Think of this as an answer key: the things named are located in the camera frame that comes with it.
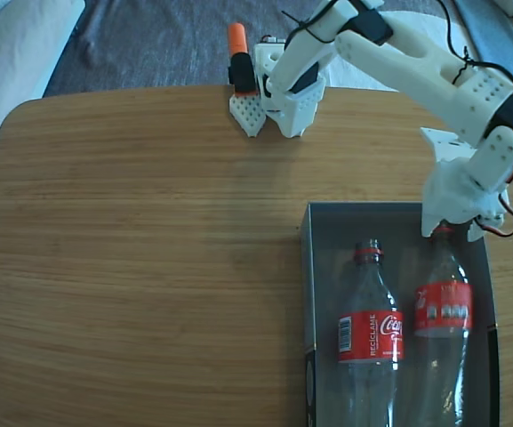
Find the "bottle cap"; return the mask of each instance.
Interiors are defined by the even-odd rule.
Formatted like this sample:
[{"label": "bottle cap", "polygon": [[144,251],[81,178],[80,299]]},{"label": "bottle cap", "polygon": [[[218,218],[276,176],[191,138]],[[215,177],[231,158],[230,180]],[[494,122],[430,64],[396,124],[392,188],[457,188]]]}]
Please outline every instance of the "bottle cap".
[{"label": "bottle cap", "polygon": [[381,249],[381,242],[376,238],[369,238],[368,240],[357,242],[355,244],[355,255],[353,257],[357,259],[359,256],[363,255],[379,255],[382,257],[384,252],[382,252]]},{"label": "bottle cap", "polygon": [[437,227],[434,228],[434,231],[432,231],[431,237],[434,237],[437,235],[443,236],[444,234],[451,234],[451,233],[453,233],[453,228],[450,225],[450,223],[446,222],[446,221],[442,221],[439,223],[439,225]]}]

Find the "coca-cola logo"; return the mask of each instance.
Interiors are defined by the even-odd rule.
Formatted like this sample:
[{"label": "coca-cola logo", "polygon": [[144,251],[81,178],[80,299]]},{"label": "coca-cola logo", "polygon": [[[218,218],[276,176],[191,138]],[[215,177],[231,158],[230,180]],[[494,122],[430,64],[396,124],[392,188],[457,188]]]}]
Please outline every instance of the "coca-cola logo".
[{"label": "coca-cola logo", "polygon": [[402,336],[402,320],[389,314],[381,322],[381,335],[393,335],[393,339]]}]

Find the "red label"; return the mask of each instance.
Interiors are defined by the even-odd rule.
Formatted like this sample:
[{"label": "red label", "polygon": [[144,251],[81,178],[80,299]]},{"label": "red label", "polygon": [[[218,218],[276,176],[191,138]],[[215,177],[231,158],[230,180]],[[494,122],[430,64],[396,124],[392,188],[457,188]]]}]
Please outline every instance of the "red label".
[{"label": "red label", "polygon": [[417,331],[429,327],[472,327],[471,285],[436,282],[416,289]]},{"label": "red label", "polygon": [[339,361],[403,358],[402,313],[359,311],[339,319]]}]

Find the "barcode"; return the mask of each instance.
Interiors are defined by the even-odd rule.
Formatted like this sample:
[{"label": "barcode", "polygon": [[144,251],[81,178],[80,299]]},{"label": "barcode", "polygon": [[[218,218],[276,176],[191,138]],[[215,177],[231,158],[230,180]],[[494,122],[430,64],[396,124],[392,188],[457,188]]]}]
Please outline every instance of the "barcode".
[{"label": "barcode", "polygon": [[339,353],[351,350],[351,318],[339,319]]}]

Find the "black cable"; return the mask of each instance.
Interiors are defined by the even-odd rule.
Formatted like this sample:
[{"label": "black cable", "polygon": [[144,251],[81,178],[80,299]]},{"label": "black cable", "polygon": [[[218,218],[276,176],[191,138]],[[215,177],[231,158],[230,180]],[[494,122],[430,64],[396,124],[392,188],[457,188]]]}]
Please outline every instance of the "black cable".
[{"label": "black cable", "polygon": [[318,22],[319,20],[321,20],[326,13],[329,12],[329,10],[338,2],[339,0],[331,0],[328,4],[325,5],[325,7],[319,11],[319,13],[314,16],[312,19],[308,20],[308,21],[300,21],[300,20],[296,20],[292,15],[290,15],[289,13],[287,13],[286,11],[282,11],[282,13],[287,16],[288,18],[290,18],[291,20],[294,20],[298,23],[298,27],[295,28],[289,35],[288,35],[288,38],[285,40],[285,43],[286,45],[288,45],[290,43],[290,40],[293,39],[293,37],[299,33],[300,31],[307,31],[311,36],[313,36],[318,42],[320,43],[323,43],[323,44],[330,44],[332,43],[334,40],[330,40],[330,41],[327,41],[327,40],[322,40],[321,38],[319,38],[318,36],[316,36],[315,34],[313,34],[311,31],[309,31],[309,27],[311,27],[313,24],[315,24],[316,22]]},{"label": "black cable", "polygon": [[450,50],[452,55],[460,58],[464,62],[464,67],[462,69],[460,69],[460,72],[455,77],[455,79],[452,81],[452,83],[455,84],[455,82],[461,76],[463,71],[465,69],[467,69],[468,66],[472,66],[472,67],[482,67],[482,68],[493,68],[493,69],[496,69],[496,70],[500,71],[506,78],[508,78],[511,81],[511,83],[513,84],[513,75],[510,73],[510,71],[508,71],[502,65],[497,64],[495,62],[487,62],[487,61],[482,61],[482,60],[472,60],[469,57],[468,53],[466,54],[465,57],[461,57],[455,51],[455,49],[453,48],[453,43],[452,43],[452,19],[450,18],[450,13],[448,12],[448,8],[445,7],[445,4],[444,4],[444,2],[442,0],[436,0],[436,1],[440,4],[440,6],[442,6],[442,10],[444,11],[445,20],[446,20],[446,24],[447,24],[447,39],[446,39],[446,41],[447,41],[447,44],[448,44],[448,49]]}]

